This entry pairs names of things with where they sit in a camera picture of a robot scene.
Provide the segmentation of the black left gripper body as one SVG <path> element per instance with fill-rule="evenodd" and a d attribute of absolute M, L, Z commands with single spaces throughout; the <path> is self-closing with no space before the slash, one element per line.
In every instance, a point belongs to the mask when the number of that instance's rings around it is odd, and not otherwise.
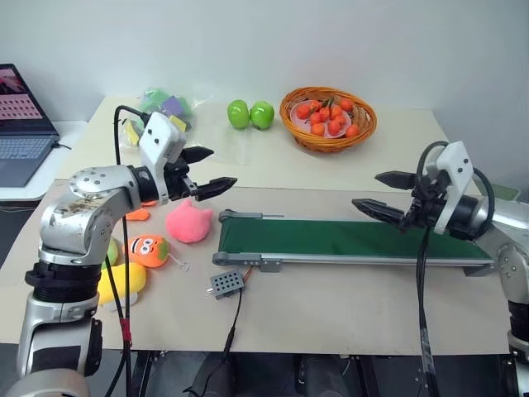
<path fill-rule="evenodd" d="M 164 181 L 171 201 L 193 197 L 198 193 L 197 185 L 188 177 L 189 164 L 193 163 L 190 150 L 182 150 L 177 160 L 164 166 Z"/>

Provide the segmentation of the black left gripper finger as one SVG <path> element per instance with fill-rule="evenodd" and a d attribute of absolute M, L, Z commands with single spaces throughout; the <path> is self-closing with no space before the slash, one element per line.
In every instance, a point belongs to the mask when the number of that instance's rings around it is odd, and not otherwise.
<path fill-rule="evenodd" d="M 181 159 L 186 165 L 190 165 L 208 158 L 213 153 L 212 149 L 203 146 L 191 146 L 182 149 Z"/>
<path fill-rule="evenodd" d="M 199 185 L 196 192 L 192 194 L 196 201 L 214 198 L 231 189 L 237 182 L 237 178 L 220 177 L 210 180 L 207 184 Z"/>

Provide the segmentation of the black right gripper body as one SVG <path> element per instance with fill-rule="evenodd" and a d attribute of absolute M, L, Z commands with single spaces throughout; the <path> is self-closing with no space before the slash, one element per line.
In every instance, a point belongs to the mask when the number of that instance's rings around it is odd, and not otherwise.
<path fill-rule="evenodd" d="M 437 179 L 416 174 L 407 178 L 407 189 L 412 191 L 412 204 L 398 223 L 401 230 L 410 227 L 434 227 L 444 208 L 445 185 Z"/>

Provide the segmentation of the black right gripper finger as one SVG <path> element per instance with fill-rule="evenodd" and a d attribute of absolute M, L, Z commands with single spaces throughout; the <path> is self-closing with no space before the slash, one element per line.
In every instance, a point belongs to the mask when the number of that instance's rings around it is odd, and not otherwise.
<path fill-rule="evenodd" d="M 416 175 L 404 171 L 386 171 L 374 177 L 377 181 L 390 188 L 410 190 L 416 186 Z"/>
<path fill-rule="evenodd" d="M 405 212 L 371 198 L 354 198 L 351 203 L 363 214 L 395 227 L 406 227 Z"/>

